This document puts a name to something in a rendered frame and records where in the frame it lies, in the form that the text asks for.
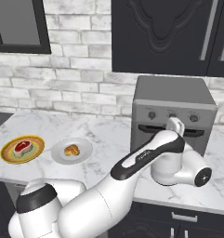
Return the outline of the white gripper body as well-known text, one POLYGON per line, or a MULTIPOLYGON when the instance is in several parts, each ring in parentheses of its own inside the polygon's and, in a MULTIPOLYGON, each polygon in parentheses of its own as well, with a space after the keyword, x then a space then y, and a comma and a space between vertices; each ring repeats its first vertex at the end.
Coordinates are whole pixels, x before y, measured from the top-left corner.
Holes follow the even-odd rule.
POLYGON ((170 117, 166 123, 166 130, 173 130, 180 136, 184 135, 185 126, 177 117, 170 117))

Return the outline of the grey toaster oven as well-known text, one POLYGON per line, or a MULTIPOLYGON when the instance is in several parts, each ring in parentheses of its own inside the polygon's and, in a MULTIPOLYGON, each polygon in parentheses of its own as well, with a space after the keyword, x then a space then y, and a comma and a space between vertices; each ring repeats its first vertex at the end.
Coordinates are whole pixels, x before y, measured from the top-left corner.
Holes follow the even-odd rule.
POLYGON ((149 125, 165 125, 169 112, 176 112, 185 129, 211 127, 217 115, 217 105, 202 78, 140 75, 132 103, 133 121, 149 125), (149 112, 156 112, 151 120, 149 112), (197 122, 190 120, 194 113, 197 122))

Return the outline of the grey toaster oven door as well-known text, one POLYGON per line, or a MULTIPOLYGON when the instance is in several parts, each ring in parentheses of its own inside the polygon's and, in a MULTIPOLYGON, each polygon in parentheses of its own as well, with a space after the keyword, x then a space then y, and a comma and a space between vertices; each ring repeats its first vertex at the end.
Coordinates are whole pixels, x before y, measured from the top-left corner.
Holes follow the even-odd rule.
MULTIPOLYGON (((146 143, 149 139, 151 139, 155 135, 154 133, 142 132, 141 130, 138 129, 139 125, 163 126, 165 128, 165 125, 149 125, 149 124, 133 121, 131 124, 131 139, 130 139, 131 152, 136 150, 142 144, 146 143)), ((197 151, 202 156, 204 156, 212 128, 211 127, 195 127, 195 128, 188 127, 186 129, 197 129, 197 130, 204 131, 204 134, 198 138, 184 137, 185 141, 189 143, 195 151, 197 151)))

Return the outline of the dark plain cupboard door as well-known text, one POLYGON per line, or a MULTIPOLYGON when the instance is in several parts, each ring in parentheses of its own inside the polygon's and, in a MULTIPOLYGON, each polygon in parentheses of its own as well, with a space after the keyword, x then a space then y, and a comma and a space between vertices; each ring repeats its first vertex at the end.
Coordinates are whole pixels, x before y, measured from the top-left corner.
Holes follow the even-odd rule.
POLYGON ((217 27, 217 34, 215 37, 215 42, 212 49, 212 55, 211 55, 211 59, 210 59, 210 63, 208 66, 208 71, 207 71, 207 75, 211 77, 224 77, 224 62, 219 60, 221 49, 223 47, 223 40, 224 40, 223 31, 221 30, 222 23, 223 23, 223 19, 222 19, 223 8, 224 8, 224 4, 221 10, 220 20, 217 27))

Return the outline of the dark carved cupboard door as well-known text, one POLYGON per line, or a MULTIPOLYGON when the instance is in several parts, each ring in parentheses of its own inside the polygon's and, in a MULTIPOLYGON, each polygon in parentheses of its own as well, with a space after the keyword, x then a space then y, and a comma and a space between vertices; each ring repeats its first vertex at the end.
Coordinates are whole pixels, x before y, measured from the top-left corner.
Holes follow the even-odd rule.
POLYGON ((212 0, 112 0, 112 70, 207 74, 219 0, 205 61, 199 60, 212 0))

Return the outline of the golden brown bread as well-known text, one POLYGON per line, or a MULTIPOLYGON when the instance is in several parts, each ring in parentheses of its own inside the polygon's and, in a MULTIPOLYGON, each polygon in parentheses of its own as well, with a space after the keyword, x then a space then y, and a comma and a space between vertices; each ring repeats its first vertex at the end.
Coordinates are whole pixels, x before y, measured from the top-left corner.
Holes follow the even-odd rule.
POLYGON ((72 144, 72 145, 69 145, 67 146, 65 149, 64 149, 64 154, 66 156, 77 156, 80 154, 80 150, 78 148, 78 146, 76 144, 72 144))

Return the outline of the dark base cupboard door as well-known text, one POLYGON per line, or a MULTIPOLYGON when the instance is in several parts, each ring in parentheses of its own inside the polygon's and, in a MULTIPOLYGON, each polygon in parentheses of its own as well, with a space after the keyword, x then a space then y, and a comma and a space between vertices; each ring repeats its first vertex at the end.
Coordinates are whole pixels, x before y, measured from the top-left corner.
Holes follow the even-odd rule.
POLYGON ((179 225, 169 222, 125 217, 108 230, 109 238, 170 238, 170 229, 178 236, 179 225))
POLYGON ((184 238, 184 231, 189 232, 189 238, 224 238, 224 231, 216 231, 192 226, 181 225, 177 238, 184 238))

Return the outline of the red raw steak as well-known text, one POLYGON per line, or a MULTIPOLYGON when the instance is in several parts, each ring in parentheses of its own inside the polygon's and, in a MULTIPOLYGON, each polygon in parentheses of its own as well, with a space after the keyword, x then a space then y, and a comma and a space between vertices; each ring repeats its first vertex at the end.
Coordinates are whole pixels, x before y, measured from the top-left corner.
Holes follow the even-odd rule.
POLYGON ((22 157, 25 153, 33 149, 33 144, 30 140, 22 140, 16 144, 13 153, 16 157, 22 157))

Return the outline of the dark drawer front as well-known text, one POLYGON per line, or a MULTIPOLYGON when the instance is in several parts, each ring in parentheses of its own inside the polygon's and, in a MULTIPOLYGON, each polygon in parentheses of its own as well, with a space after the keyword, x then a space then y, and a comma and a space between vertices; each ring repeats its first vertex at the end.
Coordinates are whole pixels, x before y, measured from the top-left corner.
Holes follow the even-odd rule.
POLYGON ((140 202, 133 202, 131 214, 136 218, 145 218, 162 222, 176 223, 179 225, 189 225, 192 227, 224 231, 224 215, 202 212, 190 209, 177 208, 166 205, 152 205, 140 202), (194 217, 198 216, 196 223, 175 220, 171 217, 171 212, 175 214, 194 217))

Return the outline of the white plate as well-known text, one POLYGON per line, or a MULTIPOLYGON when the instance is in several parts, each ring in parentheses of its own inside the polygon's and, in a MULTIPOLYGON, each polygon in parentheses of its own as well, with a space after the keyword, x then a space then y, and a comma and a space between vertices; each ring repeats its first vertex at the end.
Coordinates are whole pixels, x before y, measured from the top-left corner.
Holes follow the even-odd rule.
POLYGON ((76 165, 80 164, 90 157, 93 152, 93 146, 87 139, 64 139, 57 143, 51 150, 51 157, 54 161, 61 165, 76 165), (64 149, 72 144, 76 144, 80 150, 77 156, 66 156, 64 149))

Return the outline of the yellow green plate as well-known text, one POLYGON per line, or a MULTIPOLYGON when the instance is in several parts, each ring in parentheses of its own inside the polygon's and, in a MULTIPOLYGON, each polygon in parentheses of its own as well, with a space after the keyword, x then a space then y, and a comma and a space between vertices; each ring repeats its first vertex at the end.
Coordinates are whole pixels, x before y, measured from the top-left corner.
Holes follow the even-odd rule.
POLYGON ((8 164, 25 164, 38 157, 43 152, 44 148, 45 142, 42 138, 34 135, 25 135, 7 142, 1 149, 0 156, 8 164), (22 140, 30 140, 33 144, 33 149, 30 152, 25 153, 22 157, 16 157, 13 153, 14 147, 22 140))

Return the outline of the dark framed window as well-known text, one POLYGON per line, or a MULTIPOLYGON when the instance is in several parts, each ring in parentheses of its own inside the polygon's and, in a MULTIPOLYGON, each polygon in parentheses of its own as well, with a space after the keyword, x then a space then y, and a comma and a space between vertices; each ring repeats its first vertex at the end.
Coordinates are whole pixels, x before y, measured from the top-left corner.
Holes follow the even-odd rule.
POLYGON ((0 0, 0 53, 51 53, 43 0, 0 0))

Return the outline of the dark base cupboard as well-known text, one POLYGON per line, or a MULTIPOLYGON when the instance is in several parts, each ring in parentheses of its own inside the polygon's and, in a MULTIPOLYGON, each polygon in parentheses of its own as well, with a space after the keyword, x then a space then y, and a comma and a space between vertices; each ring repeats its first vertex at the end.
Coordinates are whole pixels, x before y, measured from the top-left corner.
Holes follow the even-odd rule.
POLYGON ((7 191, 7 187, 0 182, 0 238, 10 238, 8 223, 15 212, 15 206, 7 191))

